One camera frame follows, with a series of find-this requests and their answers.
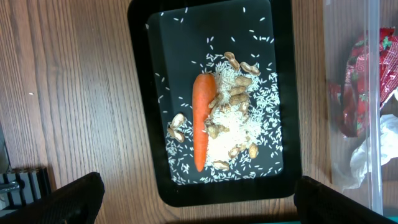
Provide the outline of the red snack wrapper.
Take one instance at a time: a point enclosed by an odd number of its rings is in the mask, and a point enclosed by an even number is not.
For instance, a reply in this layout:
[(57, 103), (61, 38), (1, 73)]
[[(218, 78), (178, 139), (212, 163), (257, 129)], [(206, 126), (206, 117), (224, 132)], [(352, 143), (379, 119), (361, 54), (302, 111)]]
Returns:
[[(380, 29), (379, 41), (379, 78), (380, 107), (391, 97), (397, 88), (397, 35), (394, 27)], [(329, 83), (328, 93), (332, 102), (339, 108), (335, 121), (346, 138), (355, 138), (368, 125), (365, 115), (369, 107), (367, 84), (369, 72), (368, 35), (357, 38), (351, 48), (346, 63), (345, 80), (340, 83)]]

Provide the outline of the pile of white rice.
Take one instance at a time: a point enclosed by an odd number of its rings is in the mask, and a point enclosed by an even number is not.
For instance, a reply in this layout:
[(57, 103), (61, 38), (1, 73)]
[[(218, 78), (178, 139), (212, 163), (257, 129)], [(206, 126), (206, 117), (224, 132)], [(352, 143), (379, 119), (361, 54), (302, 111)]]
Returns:
[[(146, 23), (169, 179), (177, 185), (282, 172), (275, 32), (265, 2), (219, 2), (156, 12)], [(193, 85), (210, 74), (216, 95), (200, 122), (205, 157), (195, 165)]]

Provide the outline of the orange carrot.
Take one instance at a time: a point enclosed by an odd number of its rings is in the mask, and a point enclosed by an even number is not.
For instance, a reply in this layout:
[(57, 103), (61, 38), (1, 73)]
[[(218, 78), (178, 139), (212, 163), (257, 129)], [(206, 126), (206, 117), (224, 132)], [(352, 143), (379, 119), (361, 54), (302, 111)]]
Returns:
[(216, 81), (212, 74), (200, 74), (193, 84), (193, 151), (194, 162), (198, 172), (204, 169), (208, 147), (208, 135), (204, 132), (205, 120), (211, 110), (208, 105), (216, 96)]

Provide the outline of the peanut shells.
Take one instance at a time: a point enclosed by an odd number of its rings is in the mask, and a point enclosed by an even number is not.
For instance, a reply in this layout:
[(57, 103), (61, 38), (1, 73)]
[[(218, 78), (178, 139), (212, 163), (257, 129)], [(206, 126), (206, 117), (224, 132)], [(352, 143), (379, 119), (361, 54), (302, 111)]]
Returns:
[(249, 87), (252, 77), (260, 71), (255, 65), (237, 61), (232, 52), (225, 52), (223, 58), (218, 70), (209, 73), (215, 78), (217, 91), (205, 120), (208, 147), (204, 169), (212, 166), (227, 171), (241, 152), (246, 151), (251, 159), (259, 154), (256, 140), (261, 134), (261, 123), (249, 110)]

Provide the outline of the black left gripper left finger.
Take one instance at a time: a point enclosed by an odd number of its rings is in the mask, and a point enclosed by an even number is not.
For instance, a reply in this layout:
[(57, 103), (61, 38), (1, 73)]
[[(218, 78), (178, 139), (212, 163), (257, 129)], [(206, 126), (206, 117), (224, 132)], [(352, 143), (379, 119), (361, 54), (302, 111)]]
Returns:
[(91, 172), (1, 217), (1, 224), (94, 224), (104, 193), (100, 173)]

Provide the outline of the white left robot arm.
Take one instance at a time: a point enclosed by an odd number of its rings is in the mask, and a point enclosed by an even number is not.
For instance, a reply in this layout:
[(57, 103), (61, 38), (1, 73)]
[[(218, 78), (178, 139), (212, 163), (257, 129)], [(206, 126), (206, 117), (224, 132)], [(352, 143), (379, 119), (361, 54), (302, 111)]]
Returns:
[(143, 167), (113, 167), (112, 156), (102, 172), (90, 172), (52, 190), (47, 168), (18, 169), (1, 175), (1, 193), (9, 206), (2, 223), (94, 223), (110, 209), (111, 223), (156, 223), (158, 203), (169, 207), (206, 205), (214, 212), (222, 203), (282, 200), (291, 197), (295, 213), (218, 217), (215, 223), (396, 223), (302, 174), (297, 130), (282, 129), (283, 164), (280, 172), (257, 177), (218, 179), (214, 182), (174, 182), (161, 142), (152, 145), (152, 167), (157, 189), (137, 181)]

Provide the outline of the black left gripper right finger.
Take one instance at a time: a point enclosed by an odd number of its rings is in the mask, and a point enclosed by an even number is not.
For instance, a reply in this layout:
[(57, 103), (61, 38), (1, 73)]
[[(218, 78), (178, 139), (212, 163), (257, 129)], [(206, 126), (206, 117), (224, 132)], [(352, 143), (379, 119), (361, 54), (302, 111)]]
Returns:
[(308, 176), (296, 182), (294, 204), (304, 224), (395, 223)]

